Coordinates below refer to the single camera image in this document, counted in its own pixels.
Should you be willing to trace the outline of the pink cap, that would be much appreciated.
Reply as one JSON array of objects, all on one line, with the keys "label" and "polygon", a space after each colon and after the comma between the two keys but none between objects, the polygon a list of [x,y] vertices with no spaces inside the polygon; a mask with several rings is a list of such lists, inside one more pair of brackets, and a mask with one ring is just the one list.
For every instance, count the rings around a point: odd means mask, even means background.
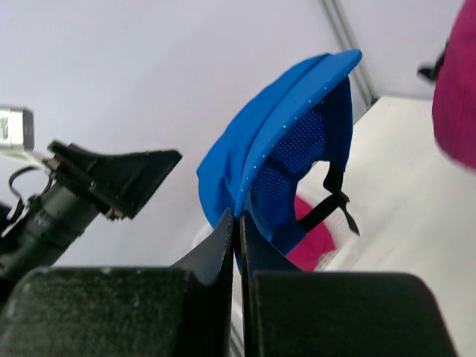
[{"label": "pink cap", "polygon": [[435,85],[434,139],[453,161],[475,169],[475,0],[464,1],[444,51],[418,74]]},{"label": "pink cap", "polygon": [[286,258],[303,271],[314,271],[321,258],[336,249],[334,239],[324,222],[313,228]]}]

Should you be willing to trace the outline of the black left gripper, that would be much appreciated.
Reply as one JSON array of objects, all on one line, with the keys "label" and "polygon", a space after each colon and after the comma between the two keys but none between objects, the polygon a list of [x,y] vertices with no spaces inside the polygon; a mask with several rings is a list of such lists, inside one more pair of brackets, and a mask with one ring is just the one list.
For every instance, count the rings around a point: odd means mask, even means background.
[{"label": "black left gripper", "polygon": [[52,266],[99,212],[135,218],[182,154],[105,155],[59,141],[48,150],[58,163],[56,183],[50,177],[41,194],[24,202],[13,182],[37,167],[23,167],[8,181],[19,200],[5,222],[12,228],[1,238],[1,285],[21,281],[2,311],[1,354],[227,356],[234,235],[229,210],[168,268],[35,269]]}]

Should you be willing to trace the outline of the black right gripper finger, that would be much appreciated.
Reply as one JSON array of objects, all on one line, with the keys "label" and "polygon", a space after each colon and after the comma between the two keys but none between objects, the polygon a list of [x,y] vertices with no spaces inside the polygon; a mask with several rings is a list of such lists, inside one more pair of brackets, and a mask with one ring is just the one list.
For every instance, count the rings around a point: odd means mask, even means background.
[{"label": "black right gripper finger", "polygon": [[430,289],[406,273],[314,272],[240,220],[247,356],[455,356]]}]

